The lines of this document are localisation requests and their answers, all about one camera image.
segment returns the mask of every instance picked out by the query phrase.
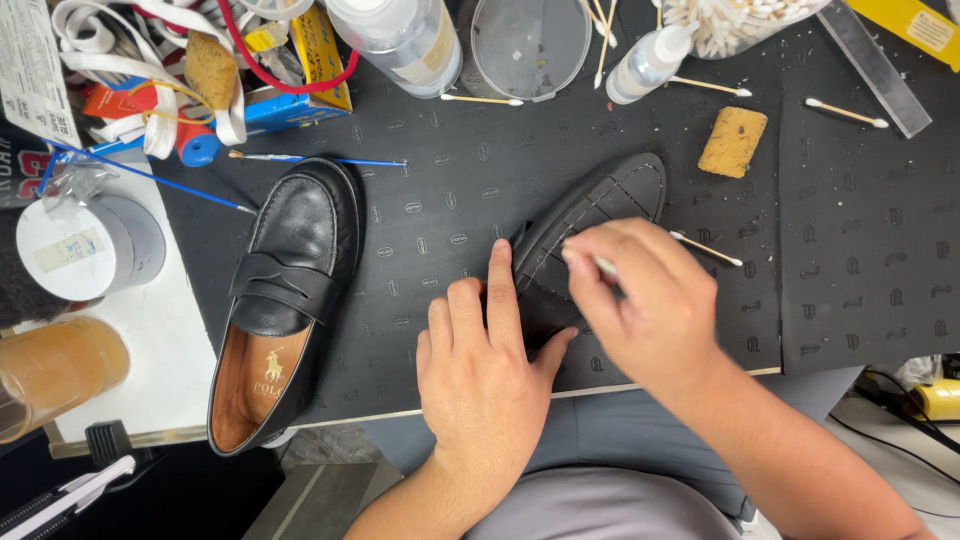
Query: glue bottle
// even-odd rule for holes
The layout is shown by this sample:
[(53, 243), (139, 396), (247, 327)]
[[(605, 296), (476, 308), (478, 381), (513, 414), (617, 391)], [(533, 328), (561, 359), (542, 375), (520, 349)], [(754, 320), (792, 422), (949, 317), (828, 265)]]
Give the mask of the glue bottle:
[(607, 77), (607, 95), (611, 101), (627, 105), (666, 83), (689, 54), (693, 45), (690, 36), (698, 28), (700, 21), (693, 21), (641, 37)]
[(438, 97), (457, 81), (460, 40), (444, 0), (326, 0), (337, 34), (413, 96)]

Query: black rubber sheet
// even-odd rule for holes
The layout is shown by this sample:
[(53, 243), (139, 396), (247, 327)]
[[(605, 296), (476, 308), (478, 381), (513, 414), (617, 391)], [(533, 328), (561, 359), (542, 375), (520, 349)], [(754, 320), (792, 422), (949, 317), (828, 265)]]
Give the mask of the black rubber sheet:
[[(649, 3), (620, 8), (620, 47), (654, 28)], [(593, 47), (599, 48), (599, 40)], [(719, 282), (717, 332), (746, 369), (780, 368), (777, 275), (779, 47), (768, 40), (725, 61), (690, 59), (681, 75), (736, 86), (743, 99), (682, 85), (625, 107), (592, 88), (595, 64), (550, 101), (513, 108), (421, 100), (361, 60), (349, 81), (356, 112), (317, 125), (252, 137), (244, 152), (325, 153), (402, 160), (408, 169), (354, 169), (366, 190), (368, 229), (359, 273), (337, 321), (314, 404), (299, 423), (420, 408), (414, 352), (430, 300), (463, 276), (484, 277), (495, 239), (533, 219), (597, 163), (652, 152), (666, 165), (662, 224), (746, 261), (736, 268), (696, 254)], [(717, 112), (727, 105), (770, 116), (751, 170), (733, 180), (700, 171), (697, 159)], [(176, 158), (157, 174), (257, 206), (288, 164), (232, 160), (188, 169)], [(228, 288), (250, 240), (252, 217), (160, 187), (171, 226), (215, 350), (227, 321)], [(555, 391), (630, 382), (585, 328), (557, 376)]]
[(805, 107), (887, 118), (822, 25), (777, 39), (788, 375), (960, 350), (960, 79), (867, 25), (933, 123), (907, 140)]

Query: yellow sponge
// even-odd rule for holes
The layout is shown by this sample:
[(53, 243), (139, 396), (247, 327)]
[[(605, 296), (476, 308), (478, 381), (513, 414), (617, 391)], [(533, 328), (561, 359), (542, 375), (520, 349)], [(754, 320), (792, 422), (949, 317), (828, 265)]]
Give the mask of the yellow sponge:
[(191, 30), (186, 41), (183, 78), (193, 91), (202, 95), (214, 110), (229, 109), (236, 85), (237, 61), (217, 41), (203, 32)]
[(762, 112), (724, 107), (697, 166), (709, 173), (743, 178), (766, 127), (767, 115)]

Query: penny loafer strap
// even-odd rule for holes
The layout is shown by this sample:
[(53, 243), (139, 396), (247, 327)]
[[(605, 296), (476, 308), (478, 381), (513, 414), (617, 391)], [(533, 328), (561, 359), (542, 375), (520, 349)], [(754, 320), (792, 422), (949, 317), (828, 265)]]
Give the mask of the penny loafer strap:
[(340, 286), (317, 270), (286, 266), (265, 253), (249, 253), (237, 264), (229, 295), (269, 298), (325, 324), (340, 297)]

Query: brown leather lining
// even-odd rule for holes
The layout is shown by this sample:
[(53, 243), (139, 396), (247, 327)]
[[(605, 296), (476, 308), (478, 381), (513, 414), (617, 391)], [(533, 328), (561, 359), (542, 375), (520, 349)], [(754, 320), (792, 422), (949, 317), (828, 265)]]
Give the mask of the brown leather lining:
[(264, 337), (230, 324), (210, 415), (217, 448), (236, 450), (267, 418), (297, 367), (310, 328)]

